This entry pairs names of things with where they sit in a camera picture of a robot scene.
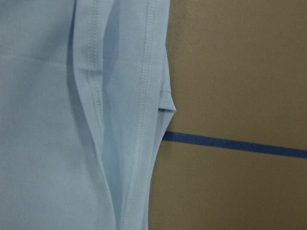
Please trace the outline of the light blue t-shirt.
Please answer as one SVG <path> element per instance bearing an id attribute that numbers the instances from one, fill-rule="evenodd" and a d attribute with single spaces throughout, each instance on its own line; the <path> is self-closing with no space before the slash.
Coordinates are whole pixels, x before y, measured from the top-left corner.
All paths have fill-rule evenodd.
<path id="1" fill-rule="evenodd" d="M 0 227 L 146 230 L 176 112 L 167 0 L 0 3 Z"/>

